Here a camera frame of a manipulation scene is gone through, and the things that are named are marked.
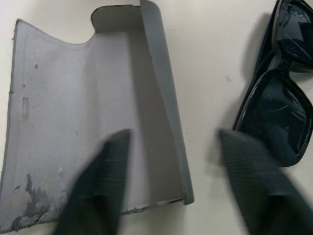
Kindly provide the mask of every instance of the white surface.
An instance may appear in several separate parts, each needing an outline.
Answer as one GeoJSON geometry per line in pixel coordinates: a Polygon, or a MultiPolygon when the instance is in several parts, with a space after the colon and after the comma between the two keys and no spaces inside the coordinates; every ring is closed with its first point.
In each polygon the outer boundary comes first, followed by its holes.
{"type": "MultiPolygon", "coordinates": [[[[255,59],[275,0],[154,0],[162,12],[195,203],[175,204],[125,216],[121,234],[245,234],[223,169],[218,127],[230,127],[249,85],[255,59]]],[[[4,152],[12,37],[17,18],[66,42],[82,43],[93,34],[92,11],[126,0],[0,1],[0,153],[4,152]]],[[[313,79],[298,79],[313,101],[313,79]]],[[[287,171],[313,201],[313,141],[299,164],[287,171]]],[[[41,225],[19,234],[49,234],[41,225]]]]}

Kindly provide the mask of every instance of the scuff mark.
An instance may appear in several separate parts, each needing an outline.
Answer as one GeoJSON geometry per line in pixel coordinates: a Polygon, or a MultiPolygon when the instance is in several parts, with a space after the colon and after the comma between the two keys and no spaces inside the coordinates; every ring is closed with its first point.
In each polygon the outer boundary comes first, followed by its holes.
{"type": "Polygon", "coordinates": [[[28,108],[29,108],[29,100],[27,97],[23,97],[23,99],[22,99],[22,118],[23,118],[23,120],[28,119],[28,108]]]}
{"type": "Polygon", "coordinates": [[[122,212],[122,215],[128,215],[128,214],[133,214],[133,213],[142,213],[142,212],[149,210],[149,209],[152,209],[152,208],[164,207],[166,205],[169,205],[169,204],[172,204],[175,202],[179,202],[182,200],[183,200],[182,198],[179,198],[179,199],[174,199],[174,200],[166,201],[166,202],[157,202],[157,203],[154,203],[154,204],[148,205],[146,207],[142,207],[142,208],[134,207],[133,209],[126,210],[125,212],[122,212]]]}
{"type": "Polygon", "coordinates": [[[51,207],[46,191],[40,188],[33,188],[33,182],[29,174],[27,174],[25,191],[30,195],[30,200],[23,215],[18,216],[11,225],[11,229],[15,231],[38,223],[40,218],[51,207]]]}
{"type": "Polygon", "coordinates": [[[61,189],[61,205],[65,205],[67,203],[67,192],[65,185],[62,181],[62,176],[63,176],[63,168],[60,167],[59,172],[58,172],[58,185],[61,189]]]}

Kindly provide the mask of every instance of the stain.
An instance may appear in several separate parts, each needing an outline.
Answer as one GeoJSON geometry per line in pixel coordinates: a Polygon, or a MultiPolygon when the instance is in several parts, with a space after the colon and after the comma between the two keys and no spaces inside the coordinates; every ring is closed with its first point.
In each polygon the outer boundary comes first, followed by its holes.
{"type": "Polygon", "coordinates": [[[13,221],[11,229],[14,231],[38,223],[41,217],[47,213],[51,207],[46,191],[40,188],[33,188],[33,182],[29,174],[27,174],[26,178],[27,184],[25,191],[30,195],[30,200],[27,203],[23,215],[16,217],[13,221]]]}
{"type": "Polygon", "coordinates": [[[22,119],[28,119],[29,100],[27,97],[22,98],[22,119]]]}

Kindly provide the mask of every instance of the sunglasses lens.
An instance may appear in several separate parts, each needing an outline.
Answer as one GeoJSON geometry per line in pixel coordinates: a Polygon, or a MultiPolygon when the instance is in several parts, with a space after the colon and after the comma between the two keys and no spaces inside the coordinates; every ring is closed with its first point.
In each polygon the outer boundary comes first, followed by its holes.
{"type": "Polygon", "coordinates": [[[262,140],[281,166],[299,162],[309,118],[302,101],[282,79],[256,91],[239,130],[262,140]]]}
{"type": "Polygon", "coordinates": [[[292,57],[313,63],[313,16],[295,1],[282,7],[278,18],[276,42],[292,57]]]}

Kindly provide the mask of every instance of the black sunglasses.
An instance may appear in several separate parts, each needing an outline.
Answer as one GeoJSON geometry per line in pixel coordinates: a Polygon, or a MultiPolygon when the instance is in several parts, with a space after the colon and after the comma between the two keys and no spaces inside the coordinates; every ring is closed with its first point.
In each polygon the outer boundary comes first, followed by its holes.
{"type": "Polygon", "coordinates": [[[313,10],[303,0],[277,1],[233,126],[262,140],[281,166],[301,160],[313,129],[312,104],[290,71],[313,71],[313,10]]]}

